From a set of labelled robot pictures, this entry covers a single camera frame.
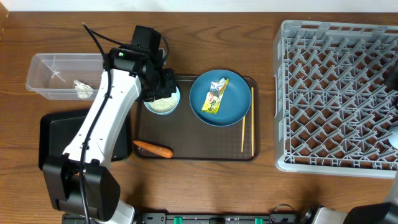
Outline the light blue cup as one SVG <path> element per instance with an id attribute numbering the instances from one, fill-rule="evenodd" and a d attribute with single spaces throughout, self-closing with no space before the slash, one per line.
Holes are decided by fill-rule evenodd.
<path id="1" fill-rule="evenodd" d="M 388 130 L 388 141 L 392 147 L 398 149 L 398 126 L 391 127 Z"/>

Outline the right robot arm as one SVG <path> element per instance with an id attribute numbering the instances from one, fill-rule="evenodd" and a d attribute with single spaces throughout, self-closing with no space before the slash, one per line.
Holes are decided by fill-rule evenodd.
<path id="1" fill-rule="evenodd" d="M 383 203 L 354 207 L 348 213 L 320 207 L 310 215 L 308 211 L 300 223 L 320 224 L 397 224 L 397 174 Z"/>

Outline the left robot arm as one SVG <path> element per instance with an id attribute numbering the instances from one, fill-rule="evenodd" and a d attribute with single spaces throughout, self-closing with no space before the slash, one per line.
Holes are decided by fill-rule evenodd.
<path id="1" fill-rule="evenodd" d="M 133 223 L 136 211 L 120 199 L 111 158 L 132 104 L 177 91 L 166 59 L 158 47 L 119 47 L 103 56 L 99 90 L 82 126 L 62 155 L 48 156 L 42 166 L 54 209 L 83 216 L 86 223 Z"/>

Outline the white paper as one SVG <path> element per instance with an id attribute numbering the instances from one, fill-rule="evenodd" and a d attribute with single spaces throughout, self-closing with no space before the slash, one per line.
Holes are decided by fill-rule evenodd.
<path id="1" fill-rule="evenodd" d="M 79 80 L 74 80 L 74 89 L 77 93 L 77 96 L 80 99 L 88 99 L 93 94 L 93 89 L 87 84 L 80 82 Z"/>

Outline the dark blue plate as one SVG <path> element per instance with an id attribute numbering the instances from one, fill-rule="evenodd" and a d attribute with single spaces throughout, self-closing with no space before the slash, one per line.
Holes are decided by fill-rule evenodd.
<path id="1" fill-rule="evenodd" d="M 222 78 L 228 79 L 220 108 L 216 114 L 206 113 L 201 110 L 206 94 L 211 88 L 212 82 Z M 190 106 L 194 114 L 204 123 L 212 126 L 230 126 L 242 120 L 248 113 L 252 97 L 251 89 L 244 78 L 229 70 L 210 70 L 200 75 L 190 89 Z"/>

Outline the yellow snack wrapper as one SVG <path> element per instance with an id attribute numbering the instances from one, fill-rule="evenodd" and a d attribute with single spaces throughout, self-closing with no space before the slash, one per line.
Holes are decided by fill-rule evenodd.
<path id="1" fill-rule="evenodd" d="M 228 83 L 228 78 L 222 78 L 218 82 L 213 81 L 211 83 L 210 89 L 206 94 L 205 102 L 201 108 L 201 111 L 209 114 L 217 114 Z"/>

